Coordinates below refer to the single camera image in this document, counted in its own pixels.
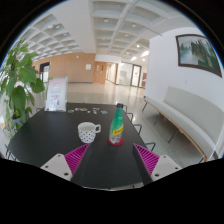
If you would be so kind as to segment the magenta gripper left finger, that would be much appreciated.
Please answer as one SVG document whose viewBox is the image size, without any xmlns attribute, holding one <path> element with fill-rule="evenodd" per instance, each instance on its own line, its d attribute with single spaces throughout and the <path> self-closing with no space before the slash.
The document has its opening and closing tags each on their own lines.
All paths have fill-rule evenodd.
<svg viewBox="0 0 224 224">
<path fill-rule="evenodd" d="M 47 161 L 42 166 L 42 169 L 70 181 L 78 169 L 88 147 L 89 144 L 84 144 L 65 155 L 58 153 Z"/>
</svg>

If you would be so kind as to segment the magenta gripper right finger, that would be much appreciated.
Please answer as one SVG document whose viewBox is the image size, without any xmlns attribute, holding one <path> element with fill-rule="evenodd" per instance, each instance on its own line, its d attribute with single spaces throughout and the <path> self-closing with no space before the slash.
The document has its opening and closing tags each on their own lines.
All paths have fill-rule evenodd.
<svg viewBox="0 0 224 224">
<path fill-rule="evenodd" d="M 133 155 L 144 185 L 181 170 L 168 155 L 159 156 L 138 144 L 133 145 Z"/>
</svg>

